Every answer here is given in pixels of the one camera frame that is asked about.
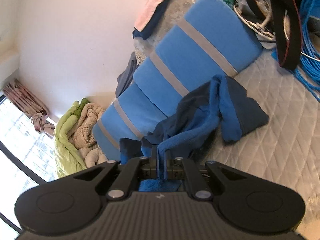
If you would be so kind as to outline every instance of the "tied curtain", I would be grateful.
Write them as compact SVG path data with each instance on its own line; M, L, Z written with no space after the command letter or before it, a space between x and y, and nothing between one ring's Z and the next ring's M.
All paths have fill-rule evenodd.
M46 119L49 117L47 107L17 79L3 88L4 95L32 122L38 133L44 132L53 139L55 126Z

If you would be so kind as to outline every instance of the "window frame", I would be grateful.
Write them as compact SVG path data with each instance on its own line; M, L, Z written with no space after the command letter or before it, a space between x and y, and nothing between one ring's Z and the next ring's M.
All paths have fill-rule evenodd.
M0 96L0 105L6 100L5 95ZM25 173L29 178L39 185L47 183L44 179L35 174L31 169L29 169L25 164L23 164L1 141L0 141L0 151L23 173ZM15 230L18 234L22 233L22 229L17 227L9 219L7 219L0 211L0 219L4 221L9 227Z

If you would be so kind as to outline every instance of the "green blanket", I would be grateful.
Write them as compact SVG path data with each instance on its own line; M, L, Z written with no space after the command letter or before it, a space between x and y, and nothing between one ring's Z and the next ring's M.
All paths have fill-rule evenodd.
M86 169L77 149L68 141L67 133L78 121L79 113L87 103L89 101L86 98L82 99L81 104L79 101L75 101L72 107L60 118L54 130L54 157L59 178Z

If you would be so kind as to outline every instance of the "gray stripe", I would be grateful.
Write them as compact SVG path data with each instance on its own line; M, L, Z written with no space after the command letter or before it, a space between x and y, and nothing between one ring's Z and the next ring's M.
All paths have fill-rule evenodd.
M107 137L107 139L111 142L111 144L117 148L118 150L120 150L120 146L119 144L116 142L116 140L111 136L111 134L106 130L106 128L104 127L101 118L98 120L98 126L101 130L101 132L104 134L105 137Z
M123 111L121 105L119 104L119 100L117 99L113 103L116 111L118 112L121 119L124 121L124 123L127 125L127 127L134 133L135 136L139 138L139 140L142 139L143 134L140 133L140 131L134 126L134 124L130 121L129 117L126 115L126 113Z
M150 60L156 66L157 70L162 74L162 76L172 85L172 87L184 97L189 93L188 89L182 85L179 79L170 71L170 69L164 64L164 62L159 58L155 51L149 55Z
M234 77L238 72L228 62L228 60L214 47L210 41L206 39L196 28L188 23L184 18L177 22L177 25L182 29L191 39L194 40L230 77Z

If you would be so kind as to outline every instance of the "white wall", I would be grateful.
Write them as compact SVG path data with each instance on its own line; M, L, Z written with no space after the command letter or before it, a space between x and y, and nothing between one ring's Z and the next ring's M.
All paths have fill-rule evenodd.
M21 0L0 0L0 89L19 68L15 49Z
M89 97L107 107L146 0L24 0L20 80L60 117Z

